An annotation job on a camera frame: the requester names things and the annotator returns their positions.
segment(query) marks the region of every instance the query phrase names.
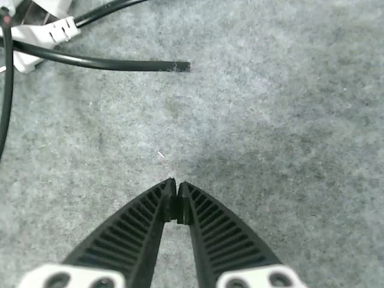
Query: power cord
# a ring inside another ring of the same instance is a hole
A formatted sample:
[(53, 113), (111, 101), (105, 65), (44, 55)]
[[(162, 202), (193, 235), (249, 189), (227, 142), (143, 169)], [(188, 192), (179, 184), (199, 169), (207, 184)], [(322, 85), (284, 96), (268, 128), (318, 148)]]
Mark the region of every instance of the power cord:
[[(3, 41), (0, 39), (0, 46), (2, 45), (4, 44)], [(79, 56), (67, 52), (45, 49), (19, 41), (14, 41), (14, 50), (46, 60), (100, 70), (186, 72), (189, 71), (191, 67), (191, 64), (189, 62), (128, 61)]]
[(8, 127), (11, 118), (11, 107), (13, 97), (13, 41), (11, 32), (12, 18), (8, 13), (8, 9), (0, 9), (1, 17), (1, 29), (4, 38), (4, 50), (5, 50), (5, 86), (4, 86), (4, 99), (2, 105), (2, 113), (0, 120), (0, 162), (2, 153), (4, 151), (5, 141), (7, 139)]
[[(77, 28), (84, 27), (94, 21), (105, 17), (113, 12), (121, 10), (147, 0), (114, 0), (104, 4), (82, 16), (74, 19)], [(60, 52), (57, 50), (42, 48), (40, 46), (14, 40), (14, 50), (36, 56), (42, 59), (60, 62), (79, 67), (115, 70), (115, 71), (175, 71), (188, 72), (189, 62), (177, 61), (125, 61), (115, 59), (101, 59), (87, 56), (79, 56), (71, 53)], [(4, 41), (0, 38), (0, 47), (4, 46)]]

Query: screw hole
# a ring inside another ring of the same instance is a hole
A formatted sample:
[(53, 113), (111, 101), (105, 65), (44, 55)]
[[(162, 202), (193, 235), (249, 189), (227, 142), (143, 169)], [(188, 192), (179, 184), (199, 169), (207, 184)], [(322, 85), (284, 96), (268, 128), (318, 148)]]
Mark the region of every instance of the screw hole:
[(57, 273), (48, 279), (44, 288), (65, 288), (70, 278), (68, 273)]
[(113, 283), (113, 280), (109, 278), (102, 278), (97, 280), (91, 288), (113, 288), (115, 284)]
[(249, 286), (241, 279), (231, 279), (227, 282), (226, 288), (249, 288)]
[(270, 276), (269, 282), (274, 287), (290, 287), (292, 285), (291, 280), (281, 273), (274, 273)]

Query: black cord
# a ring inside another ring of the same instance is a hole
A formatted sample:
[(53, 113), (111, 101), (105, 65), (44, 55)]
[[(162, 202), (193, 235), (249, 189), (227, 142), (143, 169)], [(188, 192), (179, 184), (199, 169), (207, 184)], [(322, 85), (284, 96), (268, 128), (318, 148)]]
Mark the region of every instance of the black cord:
[[(83, 27), (97, 19), (100, 19), (110, 13), (116, 12), (125, 7), (138, 4), (147, 0), (114, 0), (99, 8), (92, 10), (75, 19), (77, 27)], [(33, 55), (46, 60), (60, 62), (64, 64), (115, 71), (175, 71), (186, 72), (190, 70), (189, 62), (175, 61), (124, 61), (113, 59), (100, 59), (86, 56), (73, 55), (57, 50), (45, 49), (39, 46), (13, 41), (14, 50)], [(4, 41), (0, 38), (0, 46), (4, 46)]]
[(7, 139), (8, 127), (11, 118), (12, 97), (13, 97), (13, 42), (11, 33), (11, 16), (8, 15), (7, 9), (0, 10), (1, 28), (4, 38), (5, 50), (5, 86), (4, 100), (2, 105), (2, 113), (0, 120), (0, 161), (4, 151), (5, 141)]
[(78, 28), (84, 27), (96, 20), (105, 17), (113, 12), (121, 10), (125, 7), (145, 2), (147, 0), (114, 0), (108, 4), (104, 4), (90, 12), (85, 13), (74, 19), (74, 22)]
[(66, 52), (45, 49), (19, 41), (13, 41), (13, 45), (15, 51), (30, 54), (46, 60), (101, 70), (186, 72), (190, 70), (191, 66), (189, 62), (125, 61), (78, 56)]

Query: ribbed gripper pad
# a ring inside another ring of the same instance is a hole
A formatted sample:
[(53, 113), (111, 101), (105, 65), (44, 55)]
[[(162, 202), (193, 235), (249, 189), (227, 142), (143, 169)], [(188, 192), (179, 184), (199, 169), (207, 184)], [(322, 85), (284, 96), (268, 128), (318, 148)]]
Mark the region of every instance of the ribbed gripper pad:
[(190, 225), (200, 288), (215, 287), (226, 271), (280, 263), (239, 217), (199, 188), (182, 183), (178, 204), (178, 223)]
[(149, 287), (164, 222), (176, 218), (175, 200), (174, 179), (157, 184), (109, 217), (64, 264), (119, 271), (127, 287)]

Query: white plug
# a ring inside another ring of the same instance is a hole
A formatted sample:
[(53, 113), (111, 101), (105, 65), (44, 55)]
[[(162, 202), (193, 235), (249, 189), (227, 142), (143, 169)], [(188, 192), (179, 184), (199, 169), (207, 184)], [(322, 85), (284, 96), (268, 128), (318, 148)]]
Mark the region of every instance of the white plug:
[[(47, 49), (54, 48), (57, 44), (69, 41), (80, 34), (74, 18), (67, 17), (58, 21), (43, 25), (19, 25), (12, 27), (14, 40), (40, 46)], [(21, 73), (29, 73), (35, 70), (35, 66), (42, 61), (41, 58), (22, 52), (14, 52), (14, 66)]]

